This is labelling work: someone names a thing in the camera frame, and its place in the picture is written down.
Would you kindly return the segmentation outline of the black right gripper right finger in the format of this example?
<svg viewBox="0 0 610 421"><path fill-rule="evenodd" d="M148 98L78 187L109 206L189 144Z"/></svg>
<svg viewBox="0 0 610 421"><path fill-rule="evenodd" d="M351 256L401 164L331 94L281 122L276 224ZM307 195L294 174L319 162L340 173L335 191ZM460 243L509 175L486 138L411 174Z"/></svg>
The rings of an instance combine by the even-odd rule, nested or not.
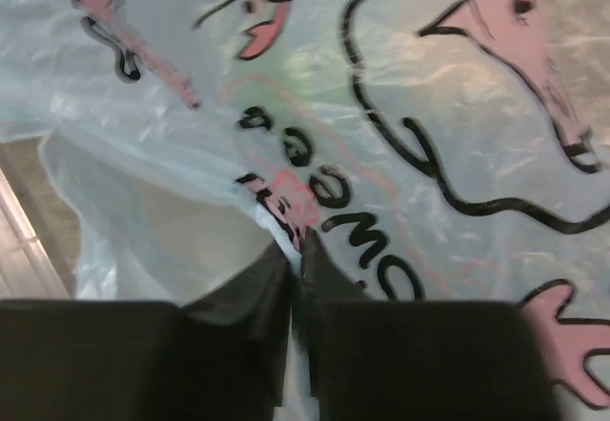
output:
<svg viewBox="0 0 610 421"><path fill-rule="evenodd" d="M529 321L510 304L379 301L308 231L301 287L323 420L560 420Z"/></svg>

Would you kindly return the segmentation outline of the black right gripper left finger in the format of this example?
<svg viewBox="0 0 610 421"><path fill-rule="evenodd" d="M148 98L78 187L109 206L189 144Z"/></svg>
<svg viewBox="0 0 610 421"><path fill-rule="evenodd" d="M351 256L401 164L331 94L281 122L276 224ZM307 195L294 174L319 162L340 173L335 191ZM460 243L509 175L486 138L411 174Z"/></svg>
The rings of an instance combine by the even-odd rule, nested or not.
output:
<svg viewBox="0 0 610 421"><path fill-rule="evenodd" d="M289 263L277 245L178 307L5 300L5 420L270 420L283 397Z"/></svg>

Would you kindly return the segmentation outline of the light blue printed plastic bag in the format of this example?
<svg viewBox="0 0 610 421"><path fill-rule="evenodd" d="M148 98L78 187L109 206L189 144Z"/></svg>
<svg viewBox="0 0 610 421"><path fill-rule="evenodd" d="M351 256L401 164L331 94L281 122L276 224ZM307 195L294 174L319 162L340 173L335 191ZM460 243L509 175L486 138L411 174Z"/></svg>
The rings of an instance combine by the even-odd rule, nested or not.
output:
<svg viewBox="0 0 610 421"><path fill-rule="evenodd" d="M78 217L61 301L183 307L279 246L270 420L323 420L308 231L371 299L516 307L560 420L609 416L609 149L539 0L1 0L1 137Z"/></svg>

